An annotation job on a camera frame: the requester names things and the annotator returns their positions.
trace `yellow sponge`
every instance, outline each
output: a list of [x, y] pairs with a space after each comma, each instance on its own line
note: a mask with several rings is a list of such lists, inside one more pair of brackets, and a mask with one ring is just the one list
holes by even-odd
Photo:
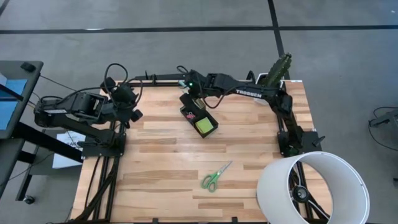
[[213, 125], [208, 118], [201, 119], [200, 121], [196, 122], [195, 125], [202, 134], [209, 132], [213, 128]]

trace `small box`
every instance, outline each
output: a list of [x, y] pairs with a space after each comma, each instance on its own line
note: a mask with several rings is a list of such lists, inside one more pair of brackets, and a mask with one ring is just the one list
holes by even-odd
[[[209, 135], [218, 128], [218, 122], [206, 110], [198, 110], [198, 108], [188, 108], [187, 106], [183, 106], [180, 108], [180, 111], [185, 119], [193, 126], [193, 128], [195, 128], [195, 130], [200, 134], [202, 138], [205, 138], [207, 135]], [[201, 133], [195, 124], [196, 122], [205, 118], [209, 119], [211, 125], [213, 125], [213, 128], [211, 128], [206, 133]]]

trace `black tray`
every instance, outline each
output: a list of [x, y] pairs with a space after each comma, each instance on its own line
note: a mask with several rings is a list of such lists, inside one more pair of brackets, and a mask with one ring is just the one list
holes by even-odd
[[[185, 105], [180, 108], [180, 111], [181, 111], [181, 114], [185, 117], [185, 119], [193, 126], [193, 128], [195, 128], [195, 130], [200, 134], [200, 136], [202, 138], [205, 138], [207, 135], [209, 135], [215, 129], [218, 128], [218, 122], [206, 110], [201, 110], [201, 109], [198, 109], [197, 107], [189, 108], [189, 106]], [[195, 117], [188, 118], [187, 115], [189, 115], [189, 112], [191, 112], [193, 115], [195, 115]], [[202, 134], [199, 131], [199, 129], [197, 128], [197, 126], [195, 125], [195, 123], [201, 119], [206, 118], [206, 117], [209, 119], [210, 123], [213, 125], [213, 128], [210, 131], [208, 131], [207, 133]]]

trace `scissor blade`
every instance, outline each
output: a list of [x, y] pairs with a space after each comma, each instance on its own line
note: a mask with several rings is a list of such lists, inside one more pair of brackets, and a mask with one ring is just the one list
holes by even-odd
[[225, 164], [219, 171], [218, 171], [218, 175], [222, 174], [224, 172], [224, 170], [226, 170], [229, 165], [231, 165], [232, 161], [229, 161], [227, 164]]

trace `scissor handle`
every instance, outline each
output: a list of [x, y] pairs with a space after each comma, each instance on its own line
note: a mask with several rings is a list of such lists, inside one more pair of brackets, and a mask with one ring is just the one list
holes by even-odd
[[217, 189], [217, 179], [218, 174], [214, 173], [211, 175], [207, 175], [201, 182], [200, 186], [203, 189], [208, 189], [210, 192], [214, 192]]
[[200, 186], [201, 186], [203, 189], [208, 188], [208, 186], [209, 186], [211, 180], [213, 180], [213, 178], [214, 178], [214, 175], [207, 175], [207, 176], [202, 180]]
[[210, 193], [213, 193], [217, 190], [217, 181], [216, 180], [212, 180], [210, 182], [210, 184], [208, 185], [207, 189], [209, 190]]

